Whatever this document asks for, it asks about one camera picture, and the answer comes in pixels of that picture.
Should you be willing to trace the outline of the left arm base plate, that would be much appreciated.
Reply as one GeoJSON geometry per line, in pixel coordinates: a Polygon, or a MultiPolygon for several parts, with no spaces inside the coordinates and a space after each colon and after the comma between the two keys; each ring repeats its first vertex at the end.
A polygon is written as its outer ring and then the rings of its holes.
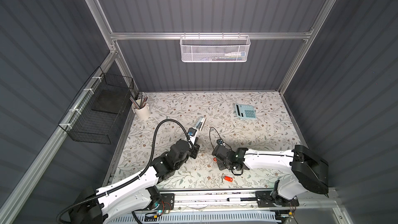
{"type": "Polygon", "coordinates": [[[175,194],[160,193],[155,200],[152,200],[150,204],[145,208],[148,211],[171,211],[174,209],[175,194]]]}

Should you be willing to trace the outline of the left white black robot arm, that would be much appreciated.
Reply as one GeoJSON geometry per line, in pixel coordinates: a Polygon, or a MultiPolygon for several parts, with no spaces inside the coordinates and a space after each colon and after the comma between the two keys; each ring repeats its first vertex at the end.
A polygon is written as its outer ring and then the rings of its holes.
{"type": "Polygon", "coordinates": [[[84,190],[75,203],[91,197],[99,198],[76,206],[68,211],[72,224],[108,224],[132,211],[152,210],[158,207],[161,195],[157,184],[168,180],[189,159],[195,159],[200,145],[197,139],[193,150],[187,141],[179,140],[171,146],[170,151],[156,157],[147,171],[138,173],[110,186],[97,190],[84,190]]]}

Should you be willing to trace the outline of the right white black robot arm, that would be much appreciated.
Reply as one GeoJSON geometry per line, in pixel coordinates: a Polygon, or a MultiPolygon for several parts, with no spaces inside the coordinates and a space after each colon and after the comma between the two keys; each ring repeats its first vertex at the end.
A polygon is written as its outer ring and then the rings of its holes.
{"type": "Polygon", "coordinates": [[[305,192],[329,193],[328,162],[303,145],[295,145],[285,151],[260,151],[249,148],[233,150],[218,144],[212,155],[221,171],[272,169],[286,173],[284,178],[277,179],[271,193],[260,198],[276,206],[293,204],[297,195],[305,192]]]}

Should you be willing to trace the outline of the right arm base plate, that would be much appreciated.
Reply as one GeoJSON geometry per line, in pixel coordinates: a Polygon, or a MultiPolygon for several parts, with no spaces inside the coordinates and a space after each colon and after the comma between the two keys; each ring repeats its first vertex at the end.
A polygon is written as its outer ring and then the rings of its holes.
{"type": "Polygon", "coordinates": [[[297,197],[287,200],[274,191],[256,191],[258,207],[298,207],[300,203],[297,197]]]}

